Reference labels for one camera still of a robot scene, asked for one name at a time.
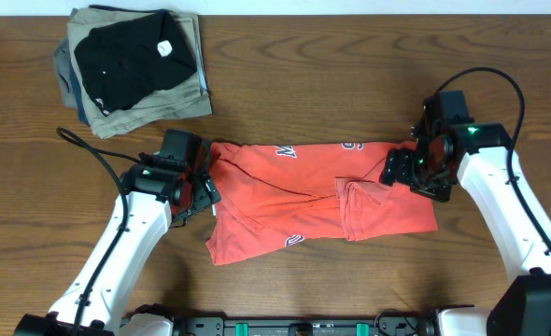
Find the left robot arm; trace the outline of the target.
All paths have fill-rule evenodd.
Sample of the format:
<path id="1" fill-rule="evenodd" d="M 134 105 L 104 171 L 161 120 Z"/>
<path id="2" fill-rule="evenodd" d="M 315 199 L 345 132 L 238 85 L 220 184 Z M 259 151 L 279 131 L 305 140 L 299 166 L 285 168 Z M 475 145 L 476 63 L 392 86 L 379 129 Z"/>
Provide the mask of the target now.
<path id="1" fill-rule="evenodd" d="M 127 304 L 144 265 L 171 229 L 220 200 L 209 176 L 209 144 L 179 130 L 165 133 L 160 150 L 140 153 L 117 175 L 108 152 L 92 147 L 65 128 L 65 141 L 89 151 L 113 180 L 118 197 L 111 218 L 82 270 L 44 316 L 24 315 L 18 336 L 175 335 L 175 318 L 159 305 L 143 306 L 130 318 Z"/>

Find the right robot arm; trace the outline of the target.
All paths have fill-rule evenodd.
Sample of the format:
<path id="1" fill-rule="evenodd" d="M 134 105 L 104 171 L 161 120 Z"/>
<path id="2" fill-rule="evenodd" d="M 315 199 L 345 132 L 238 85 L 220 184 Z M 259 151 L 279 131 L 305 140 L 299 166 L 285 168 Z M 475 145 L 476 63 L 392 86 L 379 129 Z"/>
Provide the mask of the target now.
<path id="1" fill-rule="evenodd" d="M 392 149 L 380 177 L 446 202 L 455 185 L 475 202 L 498 247 L 510 286 L 491 310 L 438 308 L 421 335 L 551 335 L 551 220 L 523 174 L 500 123 L 477 123 L 461 91 L 423 103 L 414 149 Z"/>

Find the red printed t-shirt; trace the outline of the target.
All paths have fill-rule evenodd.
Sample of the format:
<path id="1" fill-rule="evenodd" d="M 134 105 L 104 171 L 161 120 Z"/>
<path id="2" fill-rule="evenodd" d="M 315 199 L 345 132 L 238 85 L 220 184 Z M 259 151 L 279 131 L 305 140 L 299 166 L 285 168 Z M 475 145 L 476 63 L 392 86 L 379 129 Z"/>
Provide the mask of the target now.
<path id="1" fill-rule="evenodd" d="M 388 142 L 211 145 L 220 194 L 206 246 L 226 265 L 319 238 L 360 241 L 435 231 L 431 200 L 380 181 Z"/>

